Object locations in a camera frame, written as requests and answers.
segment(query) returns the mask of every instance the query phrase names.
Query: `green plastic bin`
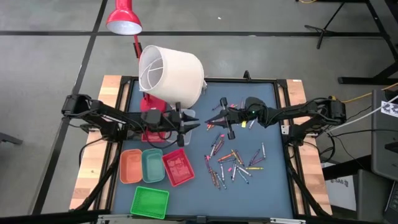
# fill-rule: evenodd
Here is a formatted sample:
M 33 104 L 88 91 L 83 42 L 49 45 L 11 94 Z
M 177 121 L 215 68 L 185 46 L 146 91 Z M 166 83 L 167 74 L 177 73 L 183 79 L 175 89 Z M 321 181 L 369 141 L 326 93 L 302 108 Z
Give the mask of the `green plastic bin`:
M 168 191 L 138 186 L 134 194 L 130 213 L 164 219 L 168 201 Z

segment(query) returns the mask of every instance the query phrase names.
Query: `red lamp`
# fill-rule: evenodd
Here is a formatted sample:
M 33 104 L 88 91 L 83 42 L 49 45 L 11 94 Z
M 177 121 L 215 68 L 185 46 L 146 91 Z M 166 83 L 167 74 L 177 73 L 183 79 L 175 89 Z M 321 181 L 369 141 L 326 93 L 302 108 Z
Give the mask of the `red lamp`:
M 132 11 L 132 0 L 115 0 L 116 9 L 109 15 L 106 28 L 115 34 L 134 35 L 142 31 L 141 22 Z

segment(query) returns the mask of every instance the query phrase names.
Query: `desk leg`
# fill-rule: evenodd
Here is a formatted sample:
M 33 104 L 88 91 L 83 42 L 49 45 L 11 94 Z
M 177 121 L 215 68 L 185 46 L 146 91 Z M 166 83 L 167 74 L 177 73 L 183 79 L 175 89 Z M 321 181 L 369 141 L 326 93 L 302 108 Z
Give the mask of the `desk leg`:
M 325 167 L 322 171 L 325 180 L 331 180 L 339 177 L 346 177 L 348 175 L 355 175 L 360 169 L 372 172 L 371 155 L 363 156 L 356 160 L 350 160 L 334 166 Z
M 0 140 L 3 142 L 9 142 L 9 143 L 17 144 L 17 145 L 22 144 L 22 140 L 20 140 L 18 138 L 14 138 L 14 137 L 9 136 L 8 134 L 4 134 L 4 133 L 0 133 Z
M 354 85 L 392 85 L 398 82 L 398 78 L 388 77 L 393 75 L 395 72 L 398 72 L 398 62 L 394 62 L 372 78 L 338 77 L 338 83 Z

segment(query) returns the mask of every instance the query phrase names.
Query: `red tray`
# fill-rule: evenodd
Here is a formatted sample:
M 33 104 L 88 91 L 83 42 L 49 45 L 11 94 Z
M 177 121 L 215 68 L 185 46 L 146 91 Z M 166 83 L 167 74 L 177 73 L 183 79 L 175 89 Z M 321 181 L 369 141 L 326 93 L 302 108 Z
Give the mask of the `red tray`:
M 195 174 L 184 149 L 177 149 L 162 157 L 167 176 L 175 187 L 186 181 L 193 179 Z

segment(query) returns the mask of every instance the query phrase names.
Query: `orange tray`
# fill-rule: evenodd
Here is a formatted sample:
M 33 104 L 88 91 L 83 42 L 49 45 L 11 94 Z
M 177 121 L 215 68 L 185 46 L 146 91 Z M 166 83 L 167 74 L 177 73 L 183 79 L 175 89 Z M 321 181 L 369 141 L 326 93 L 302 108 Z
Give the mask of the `orange tray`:
M 124 184 L 140 182 L 142 179 L 141 150 L 130 149 L 120 155 L 120 181 Z

